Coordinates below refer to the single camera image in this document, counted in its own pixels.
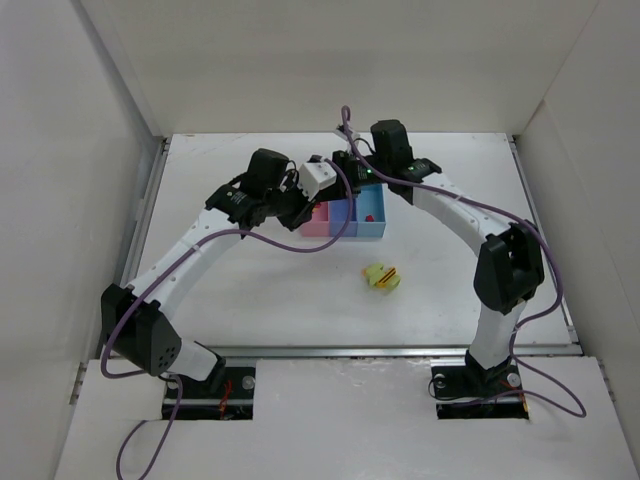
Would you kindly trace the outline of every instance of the black mounting bracket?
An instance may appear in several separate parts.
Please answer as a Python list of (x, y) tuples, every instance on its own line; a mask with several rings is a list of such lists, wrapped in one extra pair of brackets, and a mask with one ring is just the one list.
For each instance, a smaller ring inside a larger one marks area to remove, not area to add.
[(520, 389), (520, 374), (516, 365), (497, 367), (495, 374), (482, 381), (467, 365), (434, 365), (429, 388), (441, 403), (437, 405), (439, 419), (529, 418), (524, 396), (514, 394), (478, 405), (464, 405), (473, 399), (489, 398)]

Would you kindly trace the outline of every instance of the red wire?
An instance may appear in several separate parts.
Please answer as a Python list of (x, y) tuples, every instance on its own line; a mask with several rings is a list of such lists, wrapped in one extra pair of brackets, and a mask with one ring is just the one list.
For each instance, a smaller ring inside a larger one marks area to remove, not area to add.
[(218, 408), (220, 408), (220, 420), (224, 420), (224, 412), (227, 409), (227, 402), (229, 401), (229, 395), (231, 395), (233, 388), (233, 384), (231, 380), (227, 380), (227, 383), (224, 384), (224, 397), (220, 400), (220, 404)]

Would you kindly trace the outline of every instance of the blue container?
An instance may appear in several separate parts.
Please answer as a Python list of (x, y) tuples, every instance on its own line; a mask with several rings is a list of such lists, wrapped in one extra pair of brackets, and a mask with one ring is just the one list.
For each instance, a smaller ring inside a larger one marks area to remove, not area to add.
[(384, 194), (382, 185), (363, 187), (356, 199), (357, 236), (381, 238), (387, 226), (384, 216)]
[[(349, 213), (349, 200), (336, 200), (329, 202), (329, 235), (334, 237), (344, 225)], [(355, 237), (358, 232), (356, 224), (356, 206), (351, 211), (351, 223), (345, 230), (344, 237)]]

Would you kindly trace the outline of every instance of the purple cable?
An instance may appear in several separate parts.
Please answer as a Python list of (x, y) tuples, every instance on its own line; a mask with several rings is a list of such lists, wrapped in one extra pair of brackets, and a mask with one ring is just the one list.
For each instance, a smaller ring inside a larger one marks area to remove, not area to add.
[(441, 195), (445, 195), (447, 197), (450, 198), (454, 198), (462, 203), (466, 203), (467, 205), (471, 205), (477, 208), (481, 208), (483, 210), (488, 210), (490, 212), (494, 212), (497, 213), (498, 215), (502, 215), (504, 217), (507, 217), (515, 222), (517, 222), (518, 224), (522, 225), (523, 227), (525, 227), (532, 235), (533, 237), (536, 239), (536, 241), (540, 244), (540, 247), (542, 248), (542, 250), (544, 251), (545, 256), (547, 257), (547, 260), (549, 260), (549, 265), (551, 266), (551, 271), (553, 272), (553, 276), (555, 278), (555, 284), (556, 284), (556, 299), (553, 302), (553, 304), (543, 310), (540, 313), (536, 313), (535, 315), (531, 315), (523, 320), (520, 320), (517, 324), (516, 324), (516, 328), (513, 332), (513, 335), (511, 336), (511, 340), (509, 342), (509, 353), (511, 355), (511, 357), (515, 360), (515, 362), (518, 365), (522, 365), (524, 368), (527, 368), (529, 370), (531, 370), (534, 373), (537, 373), (538, 375), (546, 378), (547, 380), (550, 380), (551, 382), (555, 383), (557, 386), (559, 386), (562, 390), (564, 390), (578, 405), (578, 408), (580, 409), (580, 412), (574, 412), (573, 410), (568, 409), (567, 407), (560, 405), (558, 402), (545, 397), (544, 395), (541, 395), (539, 393), (536, 392), (531, 392), (528, 390), (510, 390), (508, 392), (503, 392), (500, 393), (498, 395), (494, 395), (492, 397), (488, 397), (488, 398), (481, 398), (478, 400), (473, 400), (471, 402), (464, 402), (464, 403), (459, 403), (457, 405), (460, 406), (472, 406), (472, 405), (480, 405), (492, 400), (497, 400), (498, 398), (501, 397), (506, 397), (509, 395), (520, 395), (520, 394), (527, 394), (527, 395), (531, 395), (532, 397), (536, 397), (539, 398), (541, 400), (544, 400), (547, 403), (550, 403), (551, 405), (553, 405), (554, 407), (559, 408), (560, 410), (573, 415), (574, 417), (578, 417), (578, 418), (584, 418), (587, 416), (587, 410), (584, 408), (584, 405), (582, 404), (582, 402), (580, 401), (580, 399), (576, 396), (575, 393), (573, 393), (569, 387), (567, 387), (565, 384), (563, 384), (562, 382), (560, 382), (560, 380), (552, 377), (551, 375), (549, 375), (548, 373), (545, 373), (543, 371), (541, 371), (540, 369), (533, 367), (531, 365), (529, 365), (528, 363), (523, 362), (519, 357), (517, 357), (515, 355), (514, 352), (514, 346), (515, 346), (515, 342), (516, 342), (516, 333), (518, 332), (518, 330), (520, 328), (522, 328), (524, 325), (526, 325), (529, 322), (532, 322), (534, 320), (537, 320), (541, 317), (544, 317), (545, 315), (550, 314), (551, 312), (553, 312), (554, 310), (556, 310), (561, 304), (562, 304), (562, 297), (564, 295), (564, 286), (562, 283), (562, 277), (560, 276), (560, 269), (558, 268), (558, 264), (556, 263), (553, 254), (551, 253), (551, 249), (549, 248), (549, 246), (547, 245), (547, 243), (544, 241), (544, 239), (542, 238), (542, 236), (540, 235), (540, 233), (538, 233), (538, 231), (535, 229), (535, 227), (533, 225), (531, 225), (529, 222), (525, 221), (524, 219), (518, 217), (517, 215), (514, 215), (511, 212), (508, 212), (506, 210), (503, 210), (501, 208), (498, 207), (494, 207), (493, 205), (487, 205), (486, 203), (482, 203), (482, 202), (478, 202), (476, 200), (472, 200), (470, 198), (466, 198), (466, 197), (458, 197), (457, 194), (450, 192), (448, 190), (444, 190), (442, 188), (437, 188), (437, 187), (432, 187), (430, 185), (423, 185), (420, 183), (414, 183), (414, 182), (408, 182), (406, 180), (400, 180), (397, 178), (393, 178), (393, 177), (389, 177), (385, 174), (383, 174), (382, 172), (376, 170), (369, 162), (367, 162), (367, 159), (364, 158), (364, 156), (360, 153), (360, 151), (358, 150), (358, 146), (356, 145), (355, 141), (353, 140), (353, 137), (351, 135), (351, 129), (349, 127), (349, 121), (351, 120), (351, 109), (349, 108), (349, 106), (345, 105), (342, 107), (341, 109), (341, 115), (342, 115), (342, 125), (344, 127), (344, 133), (345, 136), (347, 138), (347, 141), (349, 142), (349, 146), (351, 147), (351, 151), (353, 152), (353, 154), (356, 156), (356, 158), (368, 169), (370, 169), (378, 178), (384, 180), (387, 183), (395, 183), (396, 185), (403, 185), (406, 187), (413, 187), (413, 188), (421, 188), (423, 190), (427, 190), (430, 192), (434, 192), (434, 193), (438, 193)]
[[(316, 253), (329, 248), (331, 245), (336, 243), (338, 239), (344, 234), (345, 230), (349, 226), (349, 223), (351, 222), (351, 215), (353, 214), (353, 194), (351, 192), (351, 185), (349, 185), (349, 180), (347, 179), (344, 172), (340, 169), (340, 167), (338, 167), (335, 163), (329, 160), (327, 160), (326, 162), (329, 165), (331, 165), (331, 167), (336, 171), (336, 173), (340, 176), (341, 180), (343, 181), (345, 190), (347, 192), (347, 200), (349, 202), (349, 211), (347, 213), (347, 218), (344, 224), (342, 225), (342, 228), (340, 228), (340, 231), (338, 231), (336, 236), (333, 237), (331, 240), (329, 240), (327, 243), (320, 245), (318, 247), (313, 247), (313, 248), (291, 247), (289, 245), (276, 242), (275, 240), (271, 240), (270, 238), (260, 235), (259, 233), (254, 233), (248, 230), (240, 230), (237, 228), (230, 228), (227, 230), (220, 230), (218, 232), (212, 233), (211, 235), (207, 235), (202, 240), (197, 242), (196, 246), (202, 247), (208, 242), (210, 242), (211, 240), (213, 240), (214, 238), (222, 237), (223, 235), (246, 235), (248, 237), (253, 237), (265, 243), (268, 243), (269, 245), (273, 245), (274, 247), (280, 248), (282, 250), (286, 250), (287, 252)], [(193, 248), (190, 248), (180, 258), (178, 258), (178, 260), (176, 260), (151, 285), (149, 285), (149, 287), (144, 292), (142, 292), (142, 294), (140, 294), (140, 296), (131, 304), (129, 309), (124, 313), (122, 318), (118, 321), (117, 325), (113, 329), (113, 332), (111, 332), (111, 335), (109, 336), (109, 340), (105, 344), (104, 351), (102, 352), (102, 357), (100, 359), (100, 371), (102, 372), (102, 375), (104, 375), (106, 378), (110, 378), (110, 379), (126, 378), (126, 377), (132, 377), (135, 375), (141, 375), (145, 373), (143, 370), (136, 370), (133, 372), (125, 372), (125, 373), (109, 372), (107, 370), (107, 361), (109, 359), (109, 356), (111, 355), (111, 350), (113, 349), (113, 346), (118, 338), (118, 335), (120, 335), (120, 332), (122, 332), (122, 329), (124, 328), (125, 324), (131, 318), (131, 315), (133, 315), (133, 312), (144, 301), (144, 299), (147, 298), (151, 294), (151, 292), (153, 292), (156, 288), (158, 288), (158, 286), (162, 282), (164, 282), (167, 279), (167, 277), (171, 275), (171, 273), (176, 268), (178, 268), (187, 258), (193, 255), (195, 251), (196, 250), (194, 250)], [(160, 442), (158, 443), (156, 451), (151, 457), (151, 461), (149, 462), (147, 469), (144, 471), (144, 473), (138, 480), (143, 480), (151, 471), (153, 464), (155, 463), (156, 459), (158, 458), (158, 455), (160, 454), (160, 450), (162, 450), (162, 445), (167, 439), (167, 435), (169, 435), (169, 430), (171, 430), (171, 426), (173, 425), (173, 421), (175, 420), (176, 415), (178, 414), (178, 410), (180, 409), (180, 401), (182, 400), (182, 391), (183, 391), (182, 380), (180, 380), (180, 377), (178, 375), (173, 375), (173, 379), (175, 379), (176, 382), (178, 383), (178, 396), (176, 398), (176, 404), (173, 407), (173, 410), (171, 411), (171, 416), (169, 417), (169, 421), (168, 421), (169, 423), (167, 423), (167, 428), (165, 428), (164, 430), (164, 433), (162, 435), (162, 438), (160, 439)], [(124, 477), (122, 476), (122, 472), (120, 471), (120, 462), (122, 460), (124, 449), (127, 446), (127, 443), (129, 442), (129, 440), (131, 440), (131, 437), (133, 437), (133, 435), (140, 429), (140, 427), (142, 427), (145, 423), (147, 423), (147, 421), (148, 420), (143, 420), (138, 425), (136, 425), (133, 428), (133, 430), (129, 432), (129, 435), (127, 435), (127, 437), (124, 439), (124, 442), (122, 442), (122, 445), (120, 446), (120, 450), (118, 451), (118, 456), (116, 458), (116, 474), (118, 476), (118, 480), (124, 480)]]
[[(153, 452), (153, 456), (151, 457), (151, 461), (149, 461), (149, 465), (147, 465), (146, 470), (138, 480), (144, 480), (147, 477), (147, 475), (149, 475), (149, 472), (151, 472), (151, 469), (153, 468), (153, 465), (156, 463), (156, 459), (160, 454), (160, 450), (162, 450), (162, 445), (164, 445), (164, 441), (167, 439), (167, 436), (169, 435), (169, 430), (171, 430), (173, 421), (176, 419), (176, 416), (178, 415), (178, 409), (180, 408), (180, 401), (182, 400), (182, 393), (183, 393), (182, 380), (178, 375), (173, 375), (172, 377), (173, 377), (173, 380), (175, 380), (176, 383), (178, 384), (178, 395), (176, 397), (176, 404), (171, 410), (171, 415), (169, 416), (169, 423), (167, 423), (167, 427), (164, 429), (164, 433), (160, 438), (160, 442), (158, 442), (158, 447), (156, 448), (156, 451)], [(122, 469), (120, 468), (120, 463), (122, 462), (122, 455), (124, 454), (124, 449), (127, 447), (127, 444), (129, 443), (129, 440), (131, 440), (131, 437), (133, 437), (133, 435), (140, 429), (140, 427), (142, 427), (142, 425), (144, 425), (148, 421), (149, 420), (142, 420), (138, 425), (133, 427), (133, 430), (129, 432), (129, 435), (127, 435), (127, 437), (122, 442), (122, 445), (120, 445), (120, 450), (118, 450), (118, 456), (116, 457), (116, 475), (118, 476), (118, 480), (124, 480), (124, 477), (122, 476)]]

